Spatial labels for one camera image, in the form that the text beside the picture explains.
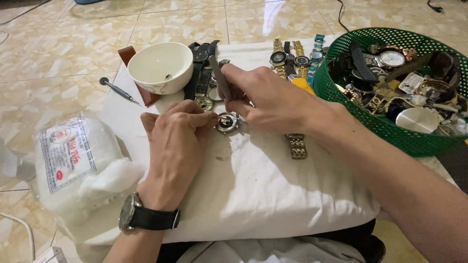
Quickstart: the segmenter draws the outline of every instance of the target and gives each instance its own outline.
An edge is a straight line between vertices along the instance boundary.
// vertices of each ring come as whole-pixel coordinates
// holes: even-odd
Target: ceramic bowl
[[[142,88],[160,95],[174,94],[189,83],[193,72],[190,48],[176,42],[154,44],[128,62],[128,73]]]

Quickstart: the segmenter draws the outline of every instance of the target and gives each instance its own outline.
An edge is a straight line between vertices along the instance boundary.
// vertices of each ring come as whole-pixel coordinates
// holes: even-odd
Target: black cable
[[[344,25],[341,23],[341,10],[342,10],[342,9],[343,9],[343,7],[344,7],[344,3],[343,3],[341,0],[337,0],[337,1],[341,3],[341,7],[340,7],[340,13],[338,14],[338,22],[340,23],[340,25],[341,25],[341,26],[342,26],[344,29],[346,29],[346,31],[348,31],[348,32],[349,32],[350,30],[349,30],[349,29],[347,29],[347,27],[346,27],[346,26],[344,26]]]
[[[29,11],[32,11],[32,10],[34,10],[34,9],[36,9],[36,8],[38,8],[38,7],[40,7],[41,5],[43,5],[43,4],[45,4],[45,3],[50,2],[50,1],[52,1],[52,0],[46,0],[44,3],[38,4],[37,6],[35,6],[35,7],[31,8],[31,9],[29,9],[28,11],[26,11],[26,12],[24,12],[24,13],[22,13],[22,14],[19,14],[19,15],[17,15],[17,16],[15,16],[14,18],[10,19],[9,21],[6,21],[5,23],[1,23],[0,26],[1,26],[1,25],[4,25],[4,24],[7,24],[7,23],[10,23],[11,21],[13,21],[13,20],[15,20],[16,18],[18,18],[18,17],[24,15],[25,13],[27,13],[27,12],[29,12]]]
[[[442,13],[442,11],[444,11],[444,9],[441,8],[441,7],[435,7],[435,6],[431,5],[431,1],[432,1],[432,0],[428,0],[428,1],[427,1],[427,5],[428,5],[430,8],[434,9],[434,11],[436,11],[437,13]]]

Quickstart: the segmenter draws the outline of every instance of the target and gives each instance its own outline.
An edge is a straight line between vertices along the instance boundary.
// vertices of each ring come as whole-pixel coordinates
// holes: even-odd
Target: left hand
[[[203,164],[206,139],[217,116],[192,100],[174,102],[160,116],[141,114],[150,146],[148,176],[137,187],[144,207],[159,211],[178,207]]]

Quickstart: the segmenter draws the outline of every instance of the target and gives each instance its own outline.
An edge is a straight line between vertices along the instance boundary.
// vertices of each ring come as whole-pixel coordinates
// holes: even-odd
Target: yellow tool
[[[300,87],[301,89],[307,91],[310,94],[315,95],[314,90],[309,86],[306,79],[300,78],[298,75],[291,74],[288,76],[288,79],[296,86]]]

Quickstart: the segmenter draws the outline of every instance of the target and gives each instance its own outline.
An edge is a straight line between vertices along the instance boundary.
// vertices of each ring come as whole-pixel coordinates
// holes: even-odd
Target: screwdriver
[[[132,96],[130,96],[128,93],[126,93],[125,91],[123,91],[121,88],[113,85],[113,84],[110,84],[109,83],[109,79],[106,78],[106,77],[102,77],[100,80],[99,80],[99,83],[103,86],[107,85],[109,86],[113,91],[115,91],[117,94],[119,94],[120,96],[122,96],[123,98],[131,101],[131,102],[134,102],[138,105],[140,105],[140,103],[138,103],[138,101],[136,101],[135,99],[132,98]]]

